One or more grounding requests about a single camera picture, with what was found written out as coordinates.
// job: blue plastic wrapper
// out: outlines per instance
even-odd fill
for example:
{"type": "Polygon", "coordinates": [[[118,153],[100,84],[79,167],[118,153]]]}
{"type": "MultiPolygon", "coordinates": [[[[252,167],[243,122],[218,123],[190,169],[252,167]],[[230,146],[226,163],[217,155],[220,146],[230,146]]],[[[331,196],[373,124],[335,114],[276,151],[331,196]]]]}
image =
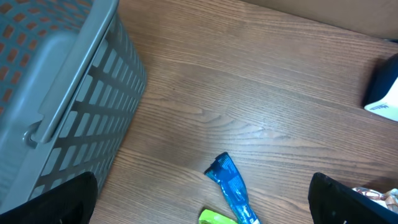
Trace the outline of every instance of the blue plastic wrapper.
{"type": "Polygon", "coordinates": [[[239,224],[261,224],[249,205],[248,192],[241,174],[227,152],[216,157],[216,161],[205,171],[224,194],[239,224]]]}

